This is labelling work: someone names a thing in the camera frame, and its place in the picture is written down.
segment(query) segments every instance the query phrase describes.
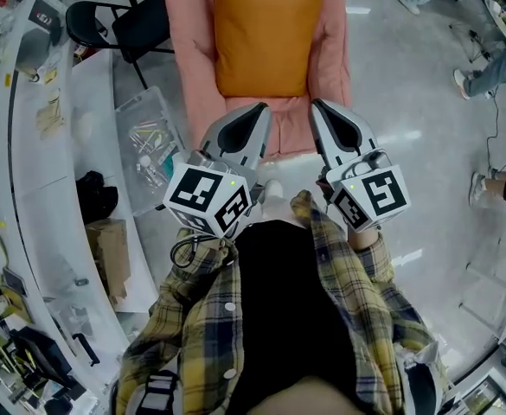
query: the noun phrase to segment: cardboard box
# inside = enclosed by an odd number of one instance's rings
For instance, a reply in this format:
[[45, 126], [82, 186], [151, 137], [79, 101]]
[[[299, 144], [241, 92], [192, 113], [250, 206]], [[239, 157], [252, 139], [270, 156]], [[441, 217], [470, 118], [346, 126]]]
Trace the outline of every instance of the cardboard box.
[[112, 304], [125, 298], [124, 282], [130, 277], [125, 220], [105, 219], [86, 225], [91, 253]]

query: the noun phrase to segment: black shirt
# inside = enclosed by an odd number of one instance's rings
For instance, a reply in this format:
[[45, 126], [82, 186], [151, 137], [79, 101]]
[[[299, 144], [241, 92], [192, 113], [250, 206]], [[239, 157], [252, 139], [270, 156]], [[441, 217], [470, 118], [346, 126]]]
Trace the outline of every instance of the black shirt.
[[257, 223], [235, 244], [245, 363], [228, 413], [247, 413], [308, 375], [356, 403], [349, 333], [320, 283], [310, 230], [279, 220]]

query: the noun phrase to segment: orange pillow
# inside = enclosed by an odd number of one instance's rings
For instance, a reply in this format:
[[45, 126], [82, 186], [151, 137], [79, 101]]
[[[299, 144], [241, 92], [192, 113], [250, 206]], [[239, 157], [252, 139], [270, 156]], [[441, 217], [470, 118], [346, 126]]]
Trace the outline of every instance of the orange pillow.
[[215, 0], [216, 83], [226, 97], [306, 93], [323, 0]]

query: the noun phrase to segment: jeans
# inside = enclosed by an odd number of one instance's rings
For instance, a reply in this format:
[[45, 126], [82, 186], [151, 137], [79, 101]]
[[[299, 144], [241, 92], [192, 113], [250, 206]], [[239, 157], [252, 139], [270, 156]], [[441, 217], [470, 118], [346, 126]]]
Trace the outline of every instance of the jeans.
[[506, 48], [477, 77], [464, 81], [464, 90], [469, 97], [486, 93], [506, 83]]

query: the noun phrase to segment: black bag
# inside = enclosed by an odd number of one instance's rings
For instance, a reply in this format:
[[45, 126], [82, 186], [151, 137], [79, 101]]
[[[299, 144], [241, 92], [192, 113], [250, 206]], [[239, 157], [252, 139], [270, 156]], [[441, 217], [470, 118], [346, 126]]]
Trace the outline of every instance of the black bag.
[[76, 182], [76, 189], [85, 225], [108, 218], [118, 204], [118, 190], [113, 186], [105, 187], [105, 179], [94, 170]]

